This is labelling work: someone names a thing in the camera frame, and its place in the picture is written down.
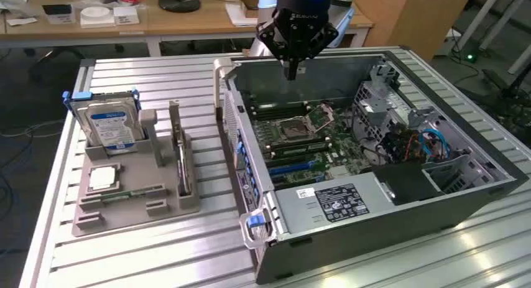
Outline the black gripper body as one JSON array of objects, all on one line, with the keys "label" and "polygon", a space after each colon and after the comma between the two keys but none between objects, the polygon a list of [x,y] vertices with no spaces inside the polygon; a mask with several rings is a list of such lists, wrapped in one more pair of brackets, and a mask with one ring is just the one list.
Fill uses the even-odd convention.
[{"label": "black gripper body", "polygon": [[329,21],[331,0],[278,0],[274,20],[289,43],[293,61],[293,31],[297,25],[322,26]]}]

